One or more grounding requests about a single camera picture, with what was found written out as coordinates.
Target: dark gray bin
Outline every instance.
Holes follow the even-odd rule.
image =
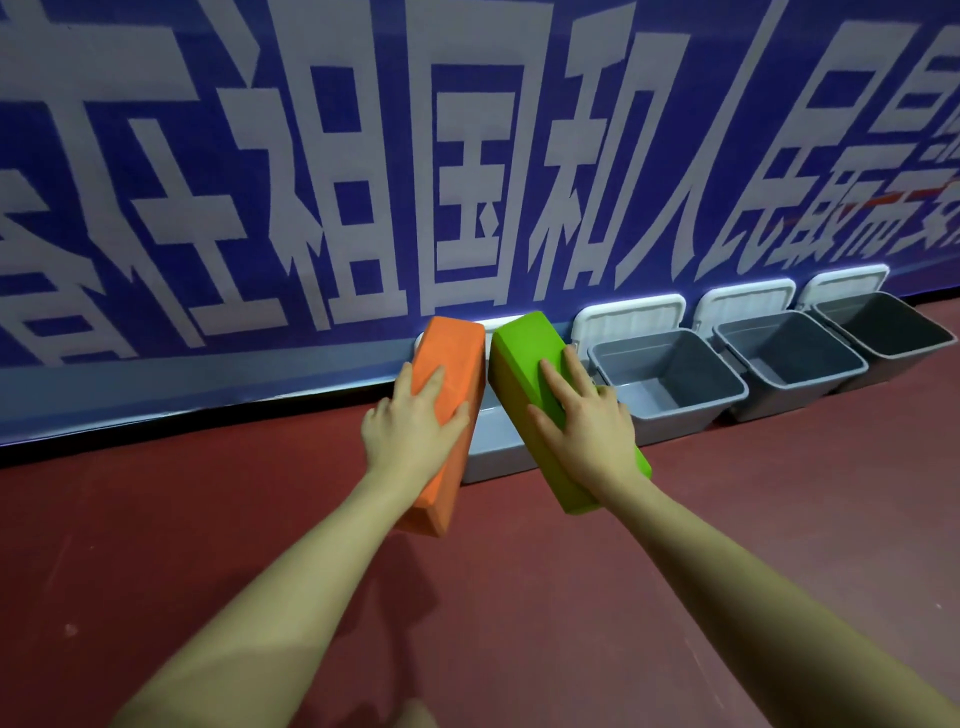
[[[717,343],[742,365],[750,395],[731,407],[738,422],[806,407],[867,362],[800,311],[783,311],[713,328]]]
[[[845,382],[838,392],[899,376],[957,340],[920,311],[882,291],[817,303],[812,315],[837,331],[870,365],[865,374]]]
[[[747,396],[747,385],[687,328],[590,347],[591,363],[634,418],[636,443],[699,432]]]
[[[463,483],[532,471],[537,466],[510,416],[488,386],[480,402],[477,424],[464,469]]]

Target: bin lid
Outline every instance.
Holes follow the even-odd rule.
[[[490,342],[493,340],[493,332],[498,328],[502,327],[504,324],[509,324],[511,321],[514,321],[520,316],[524,316],[522,313],[515,313],[512,316],[500,316],[496,319],[484,319],[483,321],[476,322],[483,328],[487,330],[487,358],[490,358]],[[414,352],[420,347],[420,339],[423,338],[423,332],[420,332],[420,335],[414,340]]]
[[[791,279],[712,288],[697,303],[692,328],[704,338],[710,338],[713,327],[718,324],[780,313],[790,305],[796,292],[797,284]]]
[[[884,263],[818,273],[804,286],[796,307],[804,311],[817,303],[874,293],[880,290],[889,273],[890,266]]]
[[[686,299],[679,293],[589,305],[573,320],[570,340],[584,355],[590,347],[605,341],[676,328],[685,311]]]

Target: yoga block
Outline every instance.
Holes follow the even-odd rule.
[[[570,381],[570,372],[563,358],[564,346],[560,334],[540,311],[504,324],[493,333],[490,385],[564,511],[580,514],[597,508],[599,503],[566,474],[527,414],[527,404],[532,402],[557,427],[563,429],[566,425],[564,409],[553,396],[540,371],[540,360],[546,359]],[[639,449],[636,449],[636,466],[650,477],[650,464]]]
[[[472,321],[435,316],[427,325],[414,355],[411,392],[418,394],[437,367],[446,367],[444,388],[437,397],[437,422],[445,425],[464,400],[470,403],[470,422],[446,462],[400,521],[397,528],[425,536],[443,536],[450,526],[453,505],[467,466],[470,438],[487,385],[486,337]]]

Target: red floor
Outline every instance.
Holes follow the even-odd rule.
[[[960,331],[960,301],[924,311]],[[101,726],[344,497],[362,407],[0,471],[0,723]],[[645,449],[659,485],[960,701],[960,346],[900,379]],[[297,725],[764,725],[606,512],[539,473],[392,535]]]

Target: forearm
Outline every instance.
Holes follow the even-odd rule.
[[[115,725],[285,726],[402,504],[366,476],[133,697]]]
[[[606,501],[774,725],[957,724],[913,670],[649,481]]]

